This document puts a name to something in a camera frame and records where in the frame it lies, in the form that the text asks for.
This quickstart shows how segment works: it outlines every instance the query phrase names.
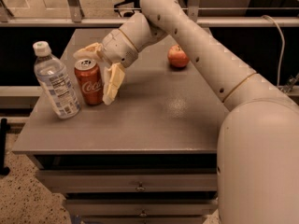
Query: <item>drawer handle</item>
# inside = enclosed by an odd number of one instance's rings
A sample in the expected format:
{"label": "drawer handle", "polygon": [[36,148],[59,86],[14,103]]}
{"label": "drawer handle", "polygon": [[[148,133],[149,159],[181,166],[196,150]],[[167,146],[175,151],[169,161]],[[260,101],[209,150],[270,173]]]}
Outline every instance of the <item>drawer handle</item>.
{"label": "drawer handle", "polygon": [[143,192],[143,191],[146,191],[146,188],[144,188],[144,187],[142,186],[142,182],[139,182],[139,186],[138,186],[137,188],[135,188],[135,190],[136,190],[137,192]]}
{"label": "drawer handle", "polygon": [[147,217],[148,214],[146,213],[145,210],[142,210],[141,213],[139,214],[140,217]]}

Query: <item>bottle cap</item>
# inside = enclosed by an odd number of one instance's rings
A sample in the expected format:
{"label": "bottle cap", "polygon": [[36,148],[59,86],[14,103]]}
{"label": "bottle cap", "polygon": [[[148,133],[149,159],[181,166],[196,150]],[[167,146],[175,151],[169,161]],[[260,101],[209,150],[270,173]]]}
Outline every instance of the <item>bottle cap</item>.
{"label": "bottle cap", "polygon": [[34,43],[34,50],[36,56],[49,56],[51,50],[47,41],[38,41]]}

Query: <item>bottle label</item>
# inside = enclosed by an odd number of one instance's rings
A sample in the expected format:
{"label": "bottle label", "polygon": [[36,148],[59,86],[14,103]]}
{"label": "bottle label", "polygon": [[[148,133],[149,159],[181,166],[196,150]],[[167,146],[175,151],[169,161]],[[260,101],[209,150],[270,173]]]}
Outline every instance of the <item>bottle label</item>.
{"label": "bottle label", "polygon": [[78,99],[65,68],[50,78],[39,76],[37,79],[59,117],[72,116],[78,112]]}

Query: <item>table surface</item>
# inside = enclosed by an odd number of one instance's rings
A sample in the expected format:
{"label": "table surface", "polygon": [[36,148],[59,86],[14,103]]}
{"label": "table surface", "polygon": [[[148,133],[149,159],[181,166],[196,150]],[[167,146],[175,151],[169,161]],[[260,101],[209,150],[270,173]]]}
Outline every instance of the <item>table surface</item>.
{"label": "table surface", "polygon": [[[13,152],[51,154],[216,153],[218,133],[228,113],[192,63],[170,67],[168,36],[147,47],[126,69],[111,105],[85,105],[74,75],[73,53],[101,42],[110,29],[77,29],[61,60],[74,84],[81,110],[58,119],[44,94],[26,122]],[[100,63],[101,70],[105,63]]]}

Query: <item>red can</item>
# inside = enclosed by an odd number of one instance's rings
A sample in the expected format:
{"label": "red can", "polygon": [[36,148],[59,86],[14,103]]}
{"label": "red can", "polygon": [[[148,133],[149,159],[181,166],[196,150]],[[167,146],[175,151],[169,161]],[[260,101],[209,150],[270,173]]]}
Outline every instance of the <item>red can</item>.
{"label": "red can", "polygon": [[75,63],[75,75],[84,101],[88,105],[103,102],[103,83],[100,67],[95,60],[83,59]]}

